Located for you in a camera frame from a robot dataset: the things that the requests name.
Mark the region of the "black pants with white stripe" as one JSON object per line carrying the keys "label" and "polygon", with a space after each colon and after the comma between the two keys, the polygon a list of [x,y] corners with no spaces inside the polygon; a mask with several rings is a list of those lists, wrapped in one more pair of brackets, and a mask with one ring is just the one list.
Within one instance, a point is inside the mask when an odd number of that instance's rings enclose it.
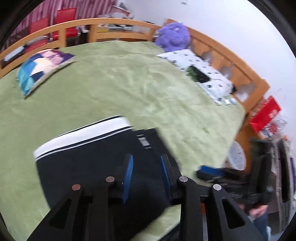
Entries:
{"label": "black pants with white stripe", "polygon": [[121,115],[69,131],[44,143],[34,158],[50,207],[79,184],[87,195],[133,158],[130,189],[114,203],[115,240],[131,240],[170,206],[161,171],[169,151],[157,129],[135,130]]}

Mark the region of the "red box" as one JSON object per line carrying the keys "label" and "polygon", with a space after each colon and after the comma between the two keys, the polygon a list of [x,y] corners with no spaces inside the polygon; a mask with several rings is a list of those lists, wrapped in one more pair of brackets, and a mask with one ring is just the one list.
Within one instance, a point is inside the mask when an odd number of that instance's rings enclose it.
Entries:
{"label": "red box", "polygon": [[249,124],[255,133],[259,133],[278,115],[280,111],[280,105],[271,95],[262,103],[258,111],[251,116]]}

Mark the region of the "green bed blanket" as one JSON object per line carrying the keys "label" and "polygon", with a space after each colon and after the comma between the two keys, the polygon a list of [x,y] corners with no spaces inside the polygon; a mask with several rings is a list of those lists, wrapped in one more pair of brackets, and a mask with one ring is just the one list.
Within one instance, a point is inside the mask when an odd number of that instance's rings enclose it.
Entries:
{"label": "green bed blanket", "polygon": [[33,152],[81,126],[115,115],[156,128],[183,175],[222,166],[245,117],[217,105],[150,42],[108,41],[63,49],[75,61],[23,98],[16,71],[1,78],[1,214],[26,240],[49,212]]}

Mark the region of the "white black-flower pillow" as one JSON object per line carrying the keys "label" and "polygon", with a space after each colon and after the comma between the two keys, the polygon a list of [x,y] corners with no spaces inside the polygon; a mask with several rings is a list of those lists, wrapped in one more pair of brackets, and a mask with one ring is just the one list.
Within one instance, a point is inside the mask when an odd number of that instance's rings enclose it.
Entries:
{"label": "white black-flower pillow", "polygon": [[234,90],[230,80],[189,49],[166,52],[158,57],[172,63],[191,77],[217,104],[222,104]]}

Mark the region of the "dark green folded cloth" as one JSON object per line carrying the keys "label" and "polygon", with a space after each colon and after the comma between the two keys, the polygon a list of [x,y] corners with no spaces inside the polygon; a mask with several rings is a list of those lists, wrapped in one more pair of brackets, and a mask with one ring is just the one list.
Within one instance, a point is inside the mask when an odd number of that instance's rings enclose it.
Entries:
{"label": "dark green folded cloth", "polygon": [[210,80],[210,78],[206,74],[201,72],[193,65],[189,66],[186,72],[195,82],[206,83]]}

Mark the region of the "purple plush monster toy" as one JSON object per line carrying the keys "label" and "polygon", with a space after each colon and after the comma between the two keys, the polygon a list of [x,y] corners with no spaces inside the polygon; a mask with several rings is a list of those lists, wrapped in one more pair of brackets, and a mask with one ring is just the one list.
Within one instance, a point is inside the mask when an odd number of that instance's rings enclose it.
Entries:
{"label": "purple plush monster toy", "polygon": [[191,37],[187,27],[179,22],[167,24],[157,31],[155,45],[165,52],[173,52],[186,49]]}

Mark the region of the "geometric blue patterned cushion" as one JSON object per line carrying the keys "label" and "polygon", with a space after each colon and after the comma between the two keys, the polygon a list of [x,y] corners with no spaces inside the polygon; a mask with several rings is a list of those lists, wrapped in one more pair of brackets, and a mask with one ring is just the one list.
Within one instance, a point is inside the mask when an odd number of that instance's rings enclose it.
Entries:
{"label": "geometric blue patterned cushion", "polygon": [[24,98],[29,96],[52,74],[73,63],[75,55],[55,49],[37,52],[18,69],[16,80]]}

